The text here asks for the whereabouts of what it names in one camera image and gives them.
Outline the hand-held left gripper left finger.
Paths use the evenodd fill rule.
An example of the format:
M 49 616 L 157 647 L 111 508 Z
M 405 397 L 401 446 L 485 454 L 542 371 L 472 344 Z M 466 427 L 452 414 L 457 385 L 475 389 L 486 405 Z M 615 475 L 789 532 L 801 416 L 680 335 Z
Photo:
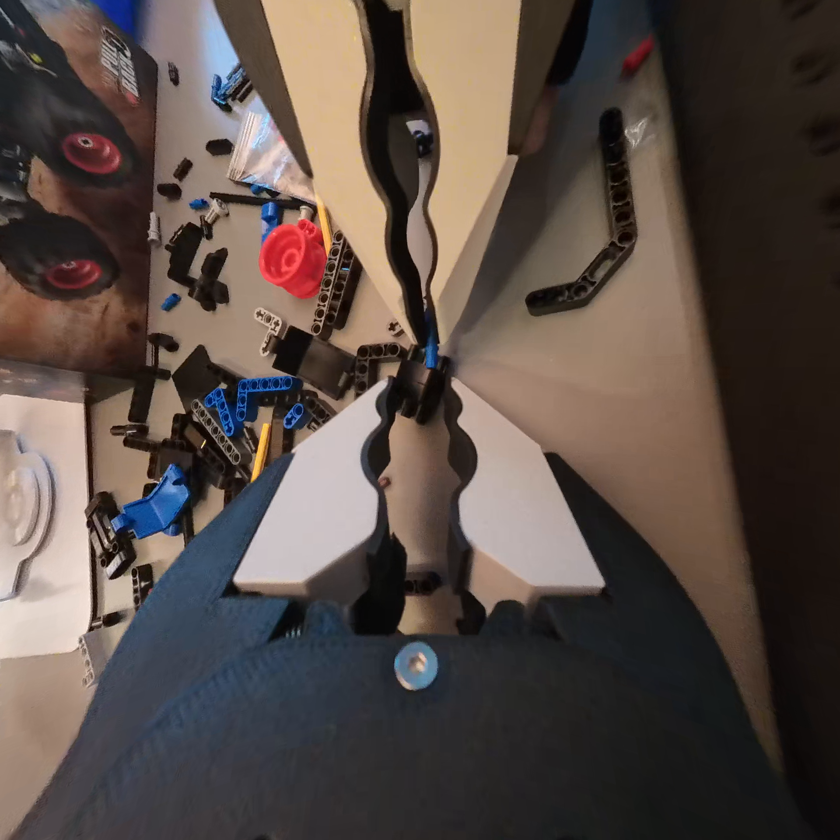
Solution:
M 238 590 L 333 602 L 359 634 L 396 631 L 406 553 L 392 534 L 380 477 L 399 404 L 395 381 L 379 381 L 284 459 L 234 575 Z

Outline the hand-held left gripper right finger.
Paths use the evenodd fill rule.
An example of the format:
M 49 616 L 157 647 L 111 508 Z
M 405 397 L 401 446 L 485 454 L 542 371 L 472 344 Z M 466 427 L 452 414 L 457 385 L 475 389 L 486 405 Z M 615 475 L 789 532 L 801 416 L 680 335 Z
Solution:
M 501 603 L 530 615 L 543 598 L 606 586 L 542 447 L 460 380 L 446 386 L 447 580 L 459 634 L 477 634 Z

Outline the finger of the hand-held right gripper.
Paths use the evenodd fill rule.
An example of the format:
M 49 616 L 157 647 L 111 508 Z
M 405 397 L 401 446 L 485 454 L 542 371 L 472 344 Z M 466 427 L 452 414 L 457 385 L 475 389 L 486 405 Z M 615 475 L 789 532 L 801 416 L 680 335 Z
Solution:
M 413 63 L 436 126 L 427 199 L 436 261 L 427 292 L 442 343 L 466 309 L 517 162 L 508 136 L 521 6 L 418 1 L 408 7 Z
M 427 341 L 407 246 L 408 197 L 389 150 L 386 71 L 364 2 L 262 3 L 316 193 L 406 333 Z

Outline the black connector assembly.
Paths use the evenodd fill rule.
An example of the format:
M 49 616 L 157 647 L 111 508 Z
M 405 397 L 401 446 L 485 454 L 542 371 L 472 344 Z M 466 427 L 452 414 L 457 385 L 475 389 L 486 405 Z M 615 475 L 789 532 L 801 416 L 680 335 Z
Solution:
M 413 419 L 418 425 L 429 422 L 440 404 L 450 366 L 449 357 L 439 355 L 436 364 L 428 368 L 425 349 L 417 345 L 411 347 L 395 376 L 395 389 L 400 396 L 399 414 Z

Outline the black angled long beam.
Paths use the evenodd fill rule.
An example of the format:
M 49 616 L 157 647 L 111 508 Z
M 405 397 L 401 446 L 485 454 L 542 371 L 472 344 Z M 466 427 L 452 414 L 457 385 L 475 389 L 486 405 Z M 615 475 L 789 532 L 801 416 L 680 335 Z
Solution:
M 602 113 L 598 135 L 610 238 L 576 279 L 533 290 L 526 296 L 528 313 L 535 318 L 588 306 L 634 252 L 637 219 L 624 116 L 620 108 L 609 108 Z

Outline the grey desk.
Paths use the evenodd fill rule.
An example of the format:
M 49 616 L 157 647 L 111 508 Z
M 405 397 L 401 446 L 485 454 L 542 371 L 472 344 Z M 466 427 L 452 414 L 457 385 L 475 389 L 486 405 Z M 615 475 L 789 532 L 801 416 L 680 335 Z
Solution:
M 198 194 L 223 180 L 200 163 L 203 142 L 229 132 L 207 100 L 209 78 L 236 62 L 214 2 L 147 2 L 143 47 L 163 65 L 157 176 L 192 157 Z M 679 183 L 658 55 L 618 80 L 625 55 L 651 30 L 647 2 L 594 2 L 581 63 L 562 88 L 540 152 L 517 166 L 456 350 L 457 375 L 510 420 L 557 452 L 656 549 L 717 637 L 775 770 L 775 725 L 763 631 L 712 370 L 697 268 Z M 601 112 L 617 104 L 650 125 L 632 155 L 641 241 L 590 307 L 531 318 L 523 299 L 576 275 L 606 234 L 595 147 Z M 258 305 L 297 318 L 258 287 L 253 210 L 238 209 L 221 237 L 234 269 L 228 314 L 186 301 L 172 327 L 157 309 L 168 293 L 154 255 L 155 326 L 206 342 L 211 358 L 245 372 L 256 355 Z M 93 689 L 78 652 L 2 664 L 2 838 L 16 828 L 76 736 Z

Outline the person's right hand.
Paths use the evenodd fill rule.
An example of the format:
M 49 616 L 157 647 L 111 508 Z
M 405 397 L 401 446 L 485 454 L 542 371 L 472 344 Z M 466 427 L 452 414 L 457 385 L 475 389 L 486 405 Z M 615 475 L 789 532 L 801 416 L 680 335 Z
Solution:
M 519 152 L 520 157 L 536 154 L 543 147 L 548 136 L 554 107 L 560 95 L 560 87 L 546 85 L 540 94 L 532 119 Z

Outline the scattered small pins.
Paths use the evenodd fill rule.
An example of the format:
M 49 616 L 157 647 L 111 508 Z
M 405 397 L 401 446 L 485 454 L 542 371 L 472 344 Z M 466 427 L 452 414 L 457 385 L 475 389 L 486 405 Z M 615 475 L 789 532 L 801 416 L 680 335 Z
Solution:
M 231 101 L 237 100 L 245 100 L 252 89 L 252 85 L 250 83 L 250 79 L 247 77 L 245 73 L 245 69 L 242 67 L 241 64 L 237 64 L 234 69 L 232 69 L 226 76 L 225 79 L 221 78 L 219 75 L 215 75 L 213 77 L 212 86 L 211 86 L 211 100 L 214 104 L 216 104 L 220 109 L 225 111 L 230 111 L 230 103 Z M 192 169 L 193 163 L 188 159 L 183 159 L 180 164 L 175 168 L 173 172 L 173 177 L 175 178 L 174 182 L 168 183 L 159 183 L 157 185 L 157 192 L 168 200 L 179 200 L 182 197 L 182 189 L 181 189 L 181 181 L 186 177 L 189 171 Z M 251 185 L 250 186 L 250 194 L 256 196 L 282 196 L 278 192 L 274 192 L 268 188 L 265 188 L 262 185 Z M 196 199 L 195 201 L 191 202 L 190 205 L 196 211 L 204 211 L 205 214 L 201 217 L 199 228 L 203 231 L 203 238 L 207 238 L 208 240 L 212 237 L 214 232 L 214 225 L 216 220 L 219 217 L 226 216 L 228 214 L 228 210 L 226 209 L 226 204 L 219 202 L 217 200 L 207 200 L 207 199 Z M 316 207 L 313 206 L 302 206 L 299 211 L 299 219 L 307 218 L 311 220 L 313 223 L 314 214 L 315 214 Z M 282 209 L 282 219 L 284 217 L 284 213 L 290 210 Z M 261 231 L 261 244 L 263 243 L 264 238 L 262 236 Z

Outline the clear bag of small pins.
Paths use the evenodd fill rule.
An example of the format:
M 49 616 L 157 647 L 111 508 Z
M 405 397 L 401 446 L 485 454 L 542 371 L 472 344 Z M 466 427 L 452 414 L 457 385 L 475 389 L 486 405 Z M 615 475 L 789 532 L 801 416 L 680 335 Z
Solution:
M 247 112 L 227 168 L 227 178 L 240 184 L 261 185 L 314 205 L 313 183 L 297 163 L 270 115 Z

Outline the black rectangular brick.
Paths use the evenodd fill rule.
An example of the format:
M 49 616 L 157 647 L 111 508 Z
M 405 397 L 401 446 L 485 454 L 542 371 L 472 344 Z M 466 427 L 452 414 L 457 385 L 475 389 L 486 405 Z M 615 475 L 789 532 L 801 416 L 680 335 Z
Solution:
M 286 428 L 285 420 L 288 409 L 281 404 L 274 405 L 270 420 L 269 445 L 267 449 L 266 464 L 269 465 L 289 454 L 295 444 L 296 432 L 294 429 Z

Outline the black double connector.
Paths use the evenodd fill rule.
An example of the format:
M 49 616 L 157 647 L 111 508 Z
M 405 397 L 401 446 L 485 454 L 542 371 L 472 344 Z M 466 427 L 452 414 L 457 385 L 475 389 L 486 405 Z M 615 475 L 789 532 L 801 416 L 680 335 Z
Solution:
M 304 389 L 301 392 L 300 402 L 308 414 L 307 429 L 312 432 L 318 431 L 337 414 L 336 409 L 324 402 L 313 390 Z

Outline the long grey beam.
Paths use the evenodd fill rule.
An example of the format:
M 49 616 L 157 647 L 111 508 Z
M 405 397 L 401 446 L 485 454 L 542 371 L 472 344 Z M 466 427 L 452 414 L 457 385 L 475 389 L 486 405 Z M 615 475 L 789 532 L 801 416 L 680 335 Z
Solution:
M 210 409 L 197 399 L 192 400 L 190 413 L 194 424 L 210 445 L 234 468 L 246 469 L 251 466 L 253 455 L 243 444 L 227 436 Z

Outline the long thin black axle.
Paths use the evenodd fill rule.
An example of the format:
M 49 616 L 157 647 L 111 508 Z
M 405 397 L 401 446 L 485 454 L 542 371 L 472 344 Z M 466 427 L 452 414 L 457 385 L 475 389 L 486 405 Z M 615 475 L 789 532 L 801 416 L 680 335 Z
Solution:
M 299 210 L 301 207 L 313 207 L 310 203 L 292 197 L 256 196 L 244 193 L 210 192 L 208 194 L 208 199 L 217 200 L 225 204 L 247 206 L 262 206 L 268 203 L 273 203 L 284 210 Z

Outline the blue bent short beam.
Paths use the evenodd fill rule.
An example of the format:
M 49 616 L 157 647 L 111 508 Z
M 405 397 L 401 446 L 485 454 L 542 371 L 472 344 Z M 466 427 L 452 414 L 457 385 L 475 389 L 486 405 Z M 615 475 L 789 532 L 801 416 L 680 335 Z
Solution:
M 242 423 L 236 416 L 236 404 L 228 400 L 227 389 L 221 385 L 204 396 L 203 404 L 207 410 L 214 410 L 224 434 L 236 438 L 241 434 Z

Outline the blue L-shaped beam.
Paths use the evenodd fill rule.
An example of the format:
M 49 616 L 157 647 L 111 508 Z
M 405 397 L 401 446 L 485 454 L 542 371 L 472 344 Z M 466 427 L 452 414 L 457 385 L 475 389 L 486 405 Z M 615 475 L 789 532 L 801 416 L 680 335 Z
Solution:
M 298 393 L 302 385 L 301 379 L 287 374 L 241 380 L 236 391 L 236 422 L 252 423 L 263 405 L 275 402 L 278 395 Z

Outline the blue folded panel piece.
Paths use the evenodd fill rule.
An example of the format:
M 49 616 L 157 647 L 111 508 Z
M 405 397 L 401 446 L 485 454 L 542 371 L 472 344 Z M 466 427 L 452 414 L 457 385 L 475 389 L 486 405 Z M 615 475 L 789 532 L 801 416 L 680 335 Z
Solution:
M 182 530 L 182 514 L 191 500 L 185 473 L 180 466 L 169 465 L 147 496 L 128 503 L 112 519 L 112 530 L 115 534 L 132 534 L 135 539 L 158 533 L 177 536 Z

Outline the red wheel rim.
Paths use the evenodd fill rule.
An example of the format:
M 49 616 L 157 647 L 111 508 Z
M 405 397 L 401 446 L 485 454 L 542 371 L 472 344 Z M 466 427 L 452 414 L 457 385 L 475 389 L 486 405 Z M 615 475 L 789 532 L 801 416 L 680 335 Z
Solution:
M 326 264 L 322 231 L 307 218 L 274 226 L 259 252 L 261 276 L 298 299 L 319 294 Z

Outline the black flat clip panel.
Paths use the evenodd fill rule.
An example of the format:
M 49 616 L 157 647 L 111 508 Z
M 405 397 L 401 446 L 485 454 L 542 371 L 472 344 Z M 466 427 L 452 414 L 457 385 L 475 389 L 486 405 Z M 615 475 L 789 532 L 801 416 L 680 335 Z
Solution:
M 333 400 L 342 399 L 354 381 L 354 354 L 294 326 L 270 338 L 268 352 L 274 354 L 274 369 L 297 377 Z

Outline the black L-shaped beam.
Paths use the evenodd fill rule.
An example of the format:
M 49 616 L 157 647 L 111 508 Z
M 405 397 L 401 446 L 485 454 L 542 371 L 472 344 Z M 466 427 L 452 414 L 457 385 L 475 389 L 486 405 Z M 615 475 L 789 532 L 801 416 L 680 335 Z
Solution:
M 408 349 L 396 341 L 361 345 L 353 368 L 353 397 L 367 393 L 379 381 L 383 364 L 399 364 L 408 357 Z

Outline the black seven-hole beam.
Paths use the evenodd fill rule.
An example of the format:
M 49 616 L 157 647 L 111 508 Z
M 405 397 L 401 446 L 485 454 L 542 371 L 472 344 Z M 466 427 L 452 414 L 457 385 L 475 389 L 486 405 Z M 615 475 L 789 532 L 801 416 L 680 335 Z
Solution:
M 342 330 L 352 308 L 361 278 L 362 266 L 353 249 L 347 245 L 332 278 L 324 328 L 328 333 Z

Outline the black square panel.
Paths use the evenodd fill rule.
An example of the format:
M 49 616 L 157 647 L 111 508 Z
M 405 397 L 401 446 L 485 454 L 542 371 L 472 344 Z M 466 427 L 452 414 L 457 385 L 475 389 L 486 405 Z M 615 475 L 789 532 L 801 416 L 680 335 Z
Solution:
M 171 381 L 183 403 L 190 405 L 195 399 L 204 399 L 230 379 L 230 372 L 212 362 L 203 344 L 198 344 L 183 363 L 171 374 Z

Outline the grey nine-hole beam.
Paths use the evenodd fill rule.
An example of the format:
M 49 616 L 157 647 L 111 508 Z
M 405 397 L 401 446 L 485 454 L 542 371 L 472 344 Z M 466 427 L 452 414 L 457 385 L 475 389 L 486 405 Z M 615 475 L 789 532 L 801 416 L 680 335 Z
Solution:
M 321 340 L 329 340 L 338 320 L 341 297 L 345 279 L 343 278 L 344 258 L 347 255 L 347 241 L 342 231 L 332 235 L 327 252 L 320 288 L 316 297 L 310 331 Z

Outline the black bent beam with pins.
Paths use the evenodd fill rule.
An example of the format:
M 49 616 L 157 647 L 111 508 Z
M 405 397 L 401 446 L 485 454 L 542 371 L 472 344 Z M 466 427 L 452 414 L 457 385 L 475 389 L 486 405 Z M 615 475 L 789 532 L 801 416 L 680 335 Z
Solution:
M 112 425 L 109 433 L 120 438 L 125 448 L 131 448 L 147 454 L 156 454 L 161 445 L 149 438 L 148 419 L 151 410 L 154 388 L 158 382 L 168 382 L 172 372 L 161 367 L 161 351 L 173 354 L 180 349 L 180 344 L 171 335 L 162 332 L 149 333 L 147 343 L 152 351 L 152 363 L 141 367 L 134 379 L 129 405 L 128 420 L 124 424 Z

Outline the monster truck toy box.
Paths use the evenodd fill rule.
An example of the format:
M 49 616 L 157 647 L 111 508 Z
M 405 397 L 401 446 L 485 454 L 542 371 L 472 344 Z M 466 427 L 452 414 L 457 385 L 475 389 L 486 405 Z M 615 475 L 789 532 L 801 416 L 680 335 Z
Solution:
M 98 402 L 146 363 L 159 70 L 92 2 L 1 2 L 2 393 Z

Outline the small pale grey beam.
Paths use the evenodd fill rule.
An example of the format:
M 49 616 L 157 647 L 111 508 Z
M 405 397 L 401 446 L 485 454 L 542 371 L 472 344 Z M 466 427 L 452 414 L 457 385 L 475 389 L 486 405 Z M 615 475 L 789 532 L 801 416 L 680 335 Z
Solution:
M 79 637 L 78 650 L 82 657 L 84 674 L 81 684 L 85 688 L 94 686 L 111 656 L 107 633 L 102 628 L 84 633 Z

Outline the black frame piece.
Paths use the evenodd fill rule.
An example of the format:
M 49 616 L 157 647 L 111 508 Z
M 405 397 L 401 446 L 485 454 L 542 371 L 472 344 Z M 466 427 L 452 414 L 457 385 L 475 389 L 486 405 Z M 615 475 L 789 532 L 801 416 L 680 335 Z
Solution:
M 95 494 L 85 509 L 92 550 L 110 581 L 125 574 L 137 560 L 131 537 L 125 532 L 117 533 L 114 530 L 113 521 L 119 515 L 119 506 L 107 491 Z

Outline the black bent frame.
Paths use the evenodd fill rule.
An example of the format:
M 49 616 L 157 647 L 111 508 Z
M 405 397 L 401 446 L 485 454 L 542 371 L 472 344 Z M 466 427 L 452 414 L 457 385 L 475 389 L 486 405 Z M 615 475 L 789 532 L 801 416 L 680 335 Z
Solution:
M 215 312 L 218 305 L 229 303 L 228 286 L 219 277 L 227 262 L 228 250 L 220 248 L 205 255 L 196 277 L 191 271 L 197 251 L 203 241 L 203 231 L 189 222 L 176 229 L 165 245 L 170 255 L 167 276 L 187 290 L 188 297 L 195 300 L 206 312 Z

